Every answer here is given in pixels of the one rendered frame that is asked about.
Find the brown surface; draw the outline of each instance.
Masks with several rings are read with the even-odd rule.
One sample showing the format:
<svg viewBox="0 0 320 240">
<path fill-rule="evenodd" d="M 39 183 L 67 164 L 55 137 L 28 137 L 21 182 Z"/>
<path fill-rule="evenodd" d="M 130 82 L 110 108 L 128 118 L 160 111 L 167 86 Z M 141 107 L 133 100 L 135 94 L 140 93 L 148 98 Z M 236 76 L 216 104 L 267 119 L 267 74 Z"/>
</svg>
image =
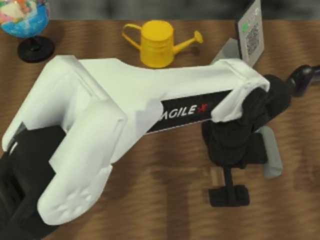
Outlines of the brown surface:
<svg viewBox="0 0 320 240">
<path fill-rule="evenodd" d="M 141 66 L 121 37 L 124 21 L 52 21 L 46 29 L 56 54 L 117 57 Z M 199 30 L 204 43 L 177 56 L 173 67 L 211 62 L 234 29 L 231 21 L 173 21 L 177 42 Z M 261 74 L 281 78 L 301 64 L 320 64 L 320 21 L 265 21 Z M 16 56 L 18 40 L 0 34 L 0 135 L 44 63 Z M 117 164 L 99 202 L 47 240 L 319 240 L 320 85 L 270 123 L 283 159 L 283 175 L 267 180 L 259 166 L 234 171 L 251 204 L 211 208 L 206 191 L 221 184 L 208 160 L 199 124 L 143 137 Z"/>
</svg>

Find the qr code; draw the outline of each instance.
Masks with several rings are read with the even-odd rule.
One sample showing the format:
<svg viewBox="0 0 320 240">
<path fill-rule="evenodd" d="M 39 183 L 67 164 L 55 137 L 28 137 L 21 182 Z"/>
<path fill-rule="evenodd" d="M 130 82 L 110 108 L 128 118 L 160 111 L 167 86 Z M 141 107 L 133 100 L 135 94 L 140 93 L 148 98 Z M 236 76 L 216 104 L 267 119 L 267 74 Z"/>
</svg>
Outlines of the qr code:
<svg viewBox="0 0 320 240">
<path fill-rule="evenodd" d="M 259 40 L 259 24 L 256 23 L 251 31 L 246 36 L 246 49 L 248 57 L 250 58 L 251 55 L 254 53 L 256 48 L 258 47 L 260 43 Z"/>
</svg>

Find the blue globe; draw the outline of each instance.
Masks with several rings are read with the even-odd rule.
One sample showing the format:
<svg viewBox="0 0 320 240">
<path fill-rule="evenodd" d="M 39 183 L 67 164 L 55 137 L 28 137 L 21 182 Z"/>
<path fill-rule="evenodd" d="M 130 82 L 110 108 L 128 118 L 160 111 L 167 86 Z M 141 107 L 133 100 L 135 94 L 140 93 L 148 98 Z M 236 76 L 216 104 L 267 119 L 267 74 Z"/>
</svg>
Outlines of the blue globe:
<svg viewBox="0 0 320 240">
<path fill-rule="evenodd" d="M 28 3 L 28 1 L 34 1 L 34 8 L 36 8 L 33 9 L 34 14 L 26 14 L 20 20 L 2 23 L 1 28 L 3 31 L 17 38 L 27 39 L 39 35 L 47 27 L 50 17 L 47 1 L 26 0 L 25 2 Z"/>
</svg>

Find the brand logo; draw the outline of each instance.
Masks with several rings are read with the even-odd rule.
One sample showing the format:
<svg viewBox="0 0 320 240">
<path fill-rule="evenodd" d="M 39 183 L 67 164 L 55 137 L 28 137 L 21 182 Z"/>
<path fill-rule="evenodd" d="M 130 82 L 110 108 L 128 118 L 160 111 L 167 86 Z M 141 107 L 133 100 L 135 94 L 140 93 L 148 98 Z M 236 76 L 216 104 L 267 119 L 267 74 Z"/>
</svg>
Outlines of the brand logo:
<svg viewBox="0 0 320 240">
<path fill-rule="evenodd" d="M 185 117 L 189 115 L 194 115 L 197 113 L 204 113 L 208 108 L 207 103 L 203 103 L 201 105 L 194 104 L 192 106 L 183 106 L 180 108 L 174 108 L 171 110 L 165 111 L 159 121 L 168 120 L 168 119 L 176 119 L 180 117 Z"/>
</svg>

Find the robotic arm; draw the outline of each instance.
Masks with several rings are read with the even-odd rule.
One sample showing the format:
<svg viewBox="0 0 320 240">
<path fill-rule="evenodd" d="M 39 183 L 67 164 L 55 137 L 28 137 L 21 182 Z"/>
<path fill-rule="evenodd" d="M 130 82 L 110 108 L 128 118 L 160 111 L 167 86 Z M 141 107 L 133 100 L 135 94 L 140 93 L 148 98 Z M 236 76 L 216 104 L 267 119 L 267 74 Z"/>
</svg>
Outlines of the robotic arm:
<svg viewBox="0 0 320 240">
<path fill-rule="evenodd" d="M 97 202 L 112 164 L 143 135 L 208 120 L 235 121 L 243 115 L 243 102 L 256 89 L 267 93 L 270 81 L 240 59 L 154 70 L 114 58 L 56 56 L 43 69 L 2 138 L 0 208 L 12 205 L 13 198 L 8 196 L 20 198 L 4 211 L 0 236 L 15 239 L 12 232 L 23 230 L 26 240 L 45 237 Z M 38 171 L 19 169 L 22 173 L 17 174 L 17 165 L 24 161 Z M 44 163 L 42 169 L 35 166 Z M 44 169 L 48 171 L 45 178 Z M 46 180 L 37 186 L 30 175 Z M 11 189 L 4 181 L 11 182 Z M 46 231 L 31 232 L 21 226 L 19 218 L 36 219 L 35 224 Z"/>
</svg>

